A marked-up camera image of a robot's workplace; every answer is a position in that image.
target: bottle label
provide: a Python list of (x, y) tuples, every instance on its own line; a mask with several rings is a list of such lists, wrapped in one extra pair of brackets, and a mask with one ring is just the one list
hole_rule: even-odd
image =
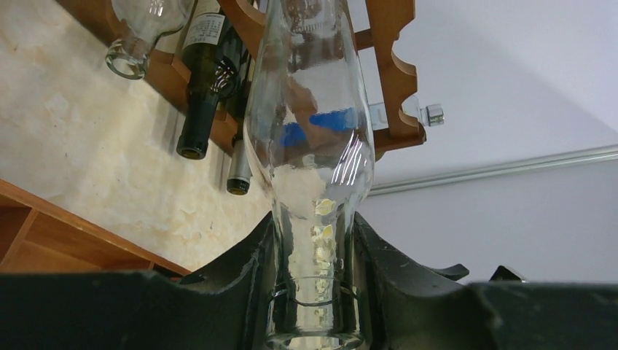
[(216, 45), (223, 30), (225, 16), (220, 15), (221, 6), (217, 0), (201, 0), (197, 2), (191, 26), (187, 31), (182, 49), (191, 44), (204, 43)]

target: glass bottle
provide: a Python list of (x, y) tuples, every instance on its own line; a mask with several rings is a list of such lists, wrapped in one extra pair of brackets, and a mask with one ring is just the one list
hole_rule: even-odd
[(350, 242), (375, 153), (352, 36), (346, 0), (268, 3), (244, 139), (276, 222), (278, 283), (266, 329), (273, 349), (364, 341)]
[(161, 36), (181, 30), (193, 8), (193, 0), (112, 0), (123, 35), (109, 45), (107, 66), (123, 78), (146, 75), (150, 53)]

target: wooden cabinet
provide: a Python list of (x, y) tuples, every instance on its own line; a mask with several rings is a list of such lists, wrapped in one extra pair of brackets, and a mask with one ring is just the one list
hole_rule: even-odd
[(0, 272), (189, 271), (0, 180)]

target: blue object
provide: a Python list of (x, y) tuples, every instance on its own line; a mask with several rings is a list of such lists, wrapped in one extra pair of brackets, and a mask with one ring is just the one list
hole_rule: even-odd
[[(346, 131), (355, 128), (355, 125), (350, 125), (350, 121), (354, 120), (351, 118), (351, 113), (352, 108), (329, 113), (318, 113), (309, 117), (309, 123), (333, 131)], [(281, 146), (293, 147), (303, 141), (307, 141), (307, 135), (305, 135), (305, 132), (297, 122), (291, 122), (283, 126)]]

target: white wall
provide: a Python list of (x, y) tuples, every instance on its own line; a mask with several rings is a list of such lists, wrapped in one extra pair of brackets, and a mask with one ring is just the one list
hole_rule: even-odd
[[(356, 30), (364, 1), (348, 0)], [(376, 183), (618, 144), (618, 1), (416, 0), (395, 53), (418, 71), (421, 104), (446, 123), (422, 147), (386, 153)], [(382, 101), (373, 50), (361, 52)]]
[(533, 281), (618, 282), (618, 161), (369, 197), (388, 242), (435, 268), (487, 280), (508, 265)]

